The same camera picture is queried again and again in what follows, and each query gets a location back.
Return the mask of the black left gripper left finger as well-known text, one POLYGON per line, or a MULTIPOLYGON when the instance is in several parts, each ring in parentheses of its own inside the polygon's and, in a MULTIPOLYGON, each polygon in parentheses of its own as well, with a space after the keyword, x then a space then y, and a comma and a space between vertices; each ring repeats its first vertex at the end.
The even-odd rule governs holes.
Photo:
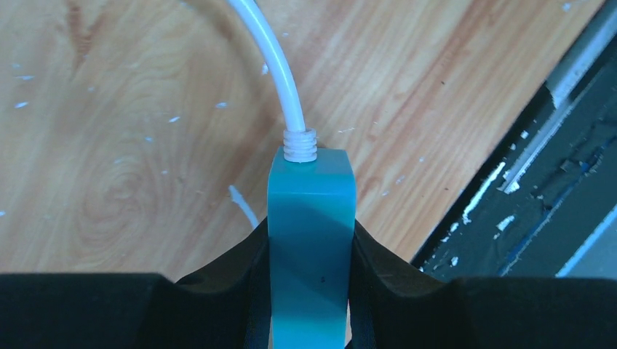
POLYGON ((265 222, 204 267, 158 273, 4 273, 3 348, 267 348, 265 222))

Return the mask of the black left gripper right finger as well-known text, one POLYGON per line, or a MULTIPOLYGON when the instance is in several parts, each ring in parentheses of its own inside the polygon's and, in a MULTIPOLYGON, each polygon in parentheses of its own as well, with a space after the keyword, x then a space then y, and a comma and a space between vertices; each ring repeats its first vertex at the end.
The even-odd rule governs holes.
POLYGON ((356 224, 352 348, 614 348, 616 282, 471 277, 442 282, 356 224))

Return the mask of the teal power strip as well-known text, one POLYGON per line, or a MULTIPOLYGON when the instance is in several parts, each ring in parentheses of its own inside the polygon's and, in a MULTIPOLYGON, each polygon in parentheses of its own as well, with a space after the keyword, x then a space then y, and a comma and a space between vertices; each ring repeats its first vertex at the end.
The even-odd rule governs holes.
POLYGON ((275 348, 344 348, 357 190, 343 150, 293 163, 279 149, 267 187, 275 348))

